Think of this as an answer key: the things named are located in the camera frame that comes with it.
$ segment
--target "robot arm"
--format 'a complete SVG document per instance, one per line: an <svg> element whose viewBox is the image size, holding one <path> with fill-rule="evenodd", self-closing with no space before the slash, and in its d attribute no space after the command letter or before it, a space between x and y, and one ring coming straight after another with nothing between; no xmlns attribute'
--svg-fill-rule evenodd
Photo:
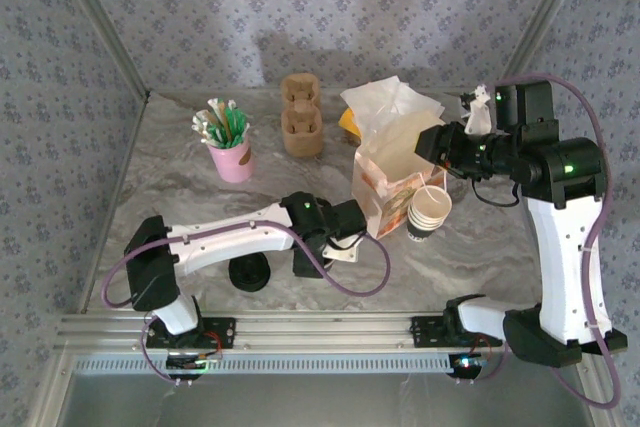
<svg viewBox="0 0 640 427"><path fill-rule="evenodd" d="M291 249L293 238L266 225L269 222L298 234L320 265L338 257L355 261L366 229L366 220L355 200L332 206L304 192L251 214L205 224L165 226L162 216L150 217L142 222L125 254L166 239L168 233L184 240L149 249L127 262L134 310L153 312L172 335L196 329L200 322L197 305L193 298L180 292L176 273L187 275L215 262L256 252ZM321 277L298 248L294 249L293 272L299 277Z"/></svg>
<svg viewBox="0 0 640 427"><path fill-rule="evenodd" d="M602 209L606 178L598 146L560 141L548 82L500 88L497 127L504 134L467 135L459 123L421 133L416 153L459 178L506 175L522 186L533 219L542 270L542 303L529 308L484 296L450 301L445 313L462 331L506 340L523 360L560 367L597 353L581 281L582 246ZM610 350L626 348L612 329L602 295L598 243L589 276L597 326Z"/></svg>

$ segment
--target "black cable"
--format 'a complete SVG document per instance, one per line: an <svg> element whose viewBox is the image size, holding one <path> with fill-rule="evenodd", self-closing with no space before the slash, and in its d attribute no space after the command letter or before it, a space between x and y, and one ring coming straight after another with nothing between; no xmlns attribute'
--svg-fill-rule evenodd
<svg viewBox="0 0 640 427"><path fill-rule="evenodd" d="M362 232L360 232L358 234L358 237L356 237L356 240L351 242L351 244L349 246L347 246L347 247L340 247L333 240L331 240L331 237L327 238L327 245L329 245L329 247L331 247L333 250L349 250L349 249L352 249L353 247L355 247L356 244L358 242L360 242L360 240L365 236L366 233L367 233L366 230L363 230Z"/></svg>
<svg viewBox="0 0 640 427"><path fill-rule="evenodd" d="M485 204L493 205L494 207L507 208L507 207L515 207L516 205L518 205L520 203L520 197L518 196L518 187L519 187L519 184L515 183L513 184L513 189L511 189L511 195L513 195L516 200L514 200L510 204L501 204L499 202L494 202L493 200L485 199L484 197L480 196L480 194L478 194L478 191L476 190L475 179L471 180L471 188L473 189L473 193L476 194L476 197L478 198L478 200L481 202L484 202Z"/></svg>

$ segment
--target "floral wallpaper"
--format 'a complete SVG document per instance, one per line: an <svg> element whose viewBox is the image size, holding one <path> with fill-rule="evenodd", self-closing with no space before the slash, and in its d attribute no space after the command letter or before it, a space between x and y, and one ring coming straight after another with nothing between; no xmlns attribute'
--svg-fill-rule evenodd
<svg viewBox="0 0 640 427"><path fill-rule="evenodd" d="M500 76L540 0L101 0L152 90Z"/></svg>
<svg viewBox="0 0 640 427"><path fill-rule="evenodd" d="M0 0L0 425L76 311L140 106L76 0Z"/></svg>
<svg viewBox="0 0 640 427"><path fill-rule="evenodd" d="M622 410L640 426L640 0L566 0L531 70L574 82L597 110L613 169L614 212L601 239L607 308L629 336L618 355ZM566 136L592 136L589 119L567 92L555 92Z"/></svg>

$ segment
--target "paper cup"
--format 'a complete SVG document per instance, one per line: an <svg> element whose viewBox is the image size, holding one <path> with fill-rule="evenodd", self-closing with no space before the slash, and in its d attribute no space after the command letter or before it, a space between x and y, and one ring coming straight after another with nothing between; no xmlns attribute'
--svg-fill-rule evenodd
<svg viewBox="0 0 640 427"><path fill-rule="evenodd" d="M451 212L451 197L441 187L427 185L416 191L409 204L409 238L422 242L440 227Z"/></svg>
<svg viewBox="0 0 640 427"><path fill-rule="evenodd" d="M209 144L207 147L222 180L238 184L253 174L253 155L248 136L245 135L244 142L231 149L217 149Z"/></svg>

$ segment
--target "yellow item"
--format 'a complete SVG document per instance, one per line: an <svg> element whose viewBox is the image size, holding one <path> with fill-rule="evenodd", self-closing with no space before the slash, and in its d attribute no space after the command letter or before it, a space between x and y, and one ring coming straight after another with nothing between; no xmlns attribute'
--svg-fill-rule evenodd
<svg viewBox="0 0 640 427"><path fill-rule="evenodd" d="M344 114L340 117L338 125L362 140L362 137L360 136L360 129L358 129L358 126L353 119L353 111L351 109L344 111Z"/></svg>

